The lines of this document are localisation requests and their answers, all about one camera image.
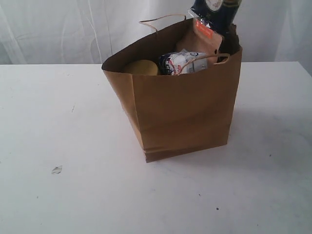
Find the brown kraft pouch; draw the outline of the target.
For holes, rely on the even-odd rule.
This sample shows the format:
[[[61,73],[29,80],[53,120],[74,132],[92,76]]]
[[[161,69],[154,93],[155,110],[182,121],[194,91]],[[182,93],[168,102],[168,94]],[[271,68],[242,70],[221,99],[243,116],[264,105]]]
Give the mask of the brown kraft pouch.
[[[224,37],[193,18],[190,29],[176,44],[176,50],[215,55],[219,52]]]

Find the small white blue milk carton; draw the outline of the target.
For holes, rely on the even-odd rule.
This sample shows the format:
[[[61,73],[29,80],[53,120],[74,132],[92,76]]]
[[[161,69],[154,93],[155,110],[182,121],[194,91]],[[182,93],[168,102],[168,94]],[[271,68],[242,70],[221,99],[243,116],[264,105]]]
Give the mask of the small white blue milk carton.
[[[208,68],[205,53],[189,52],[183,49],[180,52],[167,53],[158,58],[159,69],[164,75],[191,74]]]

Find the torn clear plastic scrap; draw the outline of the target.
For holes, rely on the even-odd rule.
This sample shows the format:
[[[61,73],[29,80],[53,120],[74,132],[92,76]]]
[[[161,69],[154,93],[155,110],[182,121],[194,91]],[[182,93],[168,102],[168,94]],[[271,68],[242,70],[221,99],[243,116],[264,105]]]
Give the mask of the torn clear plastic scrap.
[[[58,175],[62,172],[62,165],[55,167],[52,171],[51,174],[53,175]]]

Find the glass nut jar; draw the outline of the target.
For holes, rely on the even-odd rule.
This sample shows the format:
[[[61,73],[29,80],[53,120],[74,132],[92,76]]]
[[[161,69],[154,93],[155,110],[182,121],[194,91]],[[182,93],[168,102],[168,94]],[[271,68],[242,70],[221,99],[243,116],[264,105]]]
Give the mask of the glass nut jar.
[[[153,61],[146,59],[131,62],[122,71],[128,74],[147,76],[157,76],[159,73],[158,66]]]

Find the brown paper shopping bag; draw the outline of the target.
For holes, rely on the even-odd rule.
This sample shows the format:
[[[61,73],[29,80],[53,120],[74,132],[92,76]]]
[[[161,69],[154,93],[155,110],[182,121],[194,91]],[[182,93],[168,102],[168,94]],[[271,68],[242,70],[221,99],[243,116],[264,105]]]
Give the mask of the brown paper shopping bag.
[[[242,47],[232,24],[207,69],[181,75],[133,75],[137,60],[177,51],[192,19],[172,24],[127,46],[102,64],[147,162],[227,144],[239,84]]]

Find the white backdrop curtain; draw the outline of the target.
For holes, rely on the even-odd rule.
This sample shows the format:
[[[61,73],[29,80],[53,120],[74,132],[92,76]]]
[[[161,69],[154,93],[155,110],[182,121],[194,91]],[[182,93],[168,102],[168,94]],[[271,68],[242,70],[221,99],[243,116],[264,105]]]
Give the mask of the white backdrop curtain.
[[[182,20],[191,0],[3,0],[2,64],[102,63],[151,33]],[[309,0],[244,0],[234,19],[244,61],[312,66]]]

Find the spaghetti pack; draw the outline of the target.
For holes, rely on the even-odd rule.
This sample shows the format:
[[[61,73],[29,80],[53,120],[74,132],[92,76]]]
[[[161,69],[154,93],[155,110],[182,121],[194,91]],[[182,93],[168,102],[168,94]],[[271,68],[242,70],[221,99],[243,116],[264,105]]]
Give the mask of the spaghetti pack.
[[[208,28],[225,36],[240,5],[241,0],[195,0],[190,10]]]

